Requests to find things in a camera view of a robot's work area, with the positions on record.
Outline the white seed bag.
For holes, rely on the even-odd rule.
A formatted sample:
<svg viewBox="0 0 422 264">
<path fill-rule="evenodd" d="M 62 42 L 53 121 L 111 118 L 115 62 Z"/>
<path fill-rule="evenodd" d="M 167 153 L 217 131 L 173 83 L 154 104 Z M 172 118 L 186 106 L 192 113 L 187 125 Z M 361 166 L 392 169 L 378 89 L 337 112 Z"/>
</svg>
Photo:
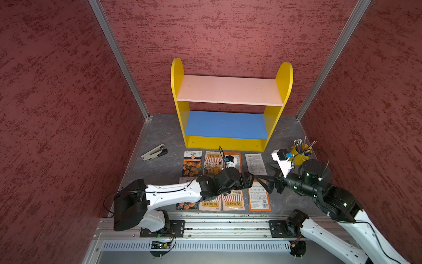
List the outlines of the white seed bag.
<svg viewBox="0 0 422 264">
<path fill-rule="evenodd" d="M 246 154 L 248 172 L 253 175 L 266 176 L 267 170 L 261 154 Z"/>
</svg>

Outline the orange bordered seed bag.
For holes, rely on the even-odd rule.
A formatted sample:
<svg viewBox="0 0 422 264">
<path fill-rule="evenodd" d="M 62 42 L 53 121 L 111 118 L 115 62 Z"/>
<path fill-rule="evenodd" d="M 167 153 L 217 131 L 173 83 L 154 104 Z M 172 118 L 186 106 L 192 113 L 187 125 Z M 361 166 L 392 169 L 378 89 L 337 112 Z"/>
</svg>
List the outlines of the orange bordered seed bag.
<svg viewBox="0 0 422 264">
<path fill-rule="evenodd" d="M 241 154 L 239 152 L 224 152 L 224 157 L 232 155 L 237 158 L 238 164 L 236 165 L 236 169 L 242 173 L 242 160 L 241 160 Z"/>
<path fill-rule="evenodd" d="M 265 188 L 258 182 L 254 181 L 248 189 L 249 210 L 252 212 L 270 212 L 271 205 L 269 194 Z"/>
</svg>

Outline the marigold seed bag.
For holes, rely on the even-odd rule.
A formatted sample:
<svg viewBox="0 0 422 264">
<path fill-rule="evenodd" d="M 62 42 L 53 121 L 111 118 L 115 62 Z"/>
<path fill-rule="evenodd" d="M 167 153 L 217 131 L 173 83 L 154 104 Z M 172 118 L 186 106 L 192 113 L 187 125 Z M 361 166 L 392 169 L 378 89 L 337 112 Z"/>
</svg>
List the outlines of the marigold seed bag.
<svg viewBox="0 0 422 264">
<path fill-rule="evenodd" d="M 182 167 L 183 177 L 197 177 L 202 174 L 202 151 L 185 151 Z"/>
<path fill-rule="evenodd" d="M 180 177 L 179 183 L 190 183 L 193 180 L 193 177 Z M 182 202 L 176 204 L 176 210 L 183 211 L 183 210 L 198 210 L 199 209 L 199 202 L 192 203 L 192 202 Z"/>
</svg>

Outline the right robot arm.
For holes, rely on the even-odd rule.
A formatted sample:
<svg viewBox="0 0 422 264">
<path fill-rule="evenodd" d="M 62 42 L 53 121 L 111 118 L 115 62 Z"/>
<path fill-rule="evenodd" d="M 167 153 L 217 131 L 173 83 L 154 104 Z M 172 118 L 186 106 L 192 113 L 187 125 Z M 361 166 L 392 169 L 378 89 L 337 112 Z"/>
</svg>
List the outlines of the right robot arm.
<svg viewBox="0 0 422 264">
<path fill-rule="evenodd" d="M 312 198 L 323 213 L 337 222 L 358 244 L 353 246 L 316 224 L 308 215 L 294 210 L 286 230 L 292 236 L 309 239 L 345 264 L 405 264 L 402 257 L 378 231 L 357 199 L 347 190 L 331 183 L 328 167 L 318 160 L 306 160 L 295 173 L 288 160 L 279 162 L 273 176 L 254 175 L 263 188 L 281 194 L 288 188 Z"/>
</svg>

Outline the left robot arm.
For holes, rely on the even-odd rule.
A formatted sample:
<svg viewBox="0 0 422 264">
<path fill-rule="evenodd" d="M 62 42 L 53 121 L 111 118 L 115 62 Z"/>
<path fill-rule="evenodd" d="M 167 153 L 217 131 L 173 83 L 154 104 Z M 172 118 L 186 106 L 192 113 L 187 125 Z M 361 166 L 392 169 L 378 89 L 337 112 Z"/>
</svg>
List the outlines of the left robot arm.
<svg viewBox="0 0 422 264">
<path fill-rule="evenodd" d="M 167 231 L 170 229 L 168 214 L 161 208 L 214 200 L 234 190 L 249 189 L 253 181 L 254 175 L 242 174 L 235 167 L 182 184 L 150 185 L 143 179 L 135 180 L 113 193 L 113 230 L 121 232 L 140 227 L 151 232 Z"/>
</svg>

